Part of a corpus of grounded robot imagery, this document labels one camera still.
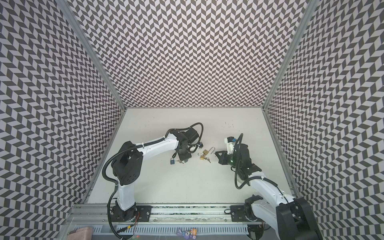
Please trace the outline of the brass padlock with keys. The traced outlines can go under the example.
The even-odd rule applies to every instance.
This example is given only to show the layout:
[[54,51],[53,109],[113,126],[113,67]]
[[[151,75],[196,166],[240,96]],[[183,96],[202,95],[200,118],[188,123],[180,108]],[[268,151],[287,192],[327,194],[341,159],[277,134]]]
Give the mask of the brass padlock with keys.
[[199,159],[202,161],[208,161],[209,163],[211,163],[209,155],[213,154],[215,150],[216,150],[215,147],[212,147],[209,150],[203,150],[202,153],[198,153]]

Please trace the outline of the blue padlock with keys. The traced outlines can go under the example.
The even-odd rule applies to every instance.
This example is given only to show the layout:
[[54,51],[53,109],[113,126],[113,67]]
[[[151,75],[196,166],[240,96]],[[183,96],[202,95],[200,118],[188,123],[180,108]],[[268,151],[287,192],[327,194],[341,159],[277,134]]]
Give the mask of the blue padlock with keys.
[[171,165],[175,165],[176,163],[185,164],[185,162],[180,160],[180,159],[176,159],[176,158],[171,158],[170,159],[170,164]]

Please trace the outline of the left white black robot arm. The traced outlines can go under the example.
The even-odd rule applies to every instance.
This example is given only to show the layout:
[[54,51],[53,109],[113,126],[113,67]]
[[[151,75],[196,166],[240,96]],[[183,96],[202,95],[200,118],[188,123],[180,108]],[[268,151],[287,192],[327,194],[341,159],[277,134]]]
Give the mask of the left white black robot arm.
[[107,219],[112,233],[119,240],[130,239],[119,234],[113,225],[113,217],[121,221],[139,220],[136,209],[134,182],[139,178],[143,161],[164,152],[174,151],[171,162],[179,157],[179,162],[186,163],[198,149],[203,147],[204,125],[194,123],[187,128],[171,128],[159,139],[134,144],[125,142],[119,152],[106,161],[102,169],[103,178],[114,184],[114,191],[107,202]]

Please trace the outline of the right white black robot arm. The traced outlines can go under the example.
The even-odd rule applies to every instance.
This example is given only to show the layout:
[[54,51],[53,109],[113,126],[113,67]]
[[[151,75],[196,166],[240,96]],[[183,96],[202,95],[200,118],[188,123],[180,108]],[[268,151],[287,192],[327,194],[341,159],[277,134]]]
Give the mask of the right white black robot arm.
[[285,193],[267,178],[252,162],[248,145],[242,140],[243,135],[225,138],[227,150],[215,154],[220,165],[229,165],[235,173],[236,189],[249,186],[258,192],[245,200],[245,217],[250,221],[262,220],[275,230],[280,240],[323,239],[311,205],[304,198]]

